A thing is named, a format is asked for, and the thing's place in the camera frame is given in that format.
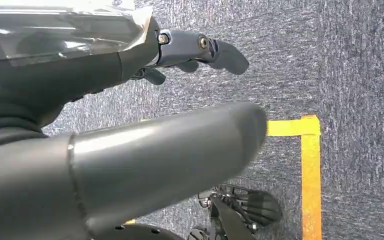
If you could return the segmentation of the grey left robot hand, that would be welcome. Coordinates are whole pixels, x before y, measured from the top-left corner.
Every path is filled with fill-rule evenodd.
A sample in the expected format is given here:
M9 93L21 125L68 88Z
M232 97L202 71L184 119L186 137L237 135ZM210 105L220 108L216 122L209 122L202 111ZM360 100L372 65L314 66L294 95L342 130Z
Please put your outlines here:
M260 105L233 102L47 136L64 105L159 68L212 64L223 46L161 29L150 6L0 0L0 240L101 240L225 181L259 153Z

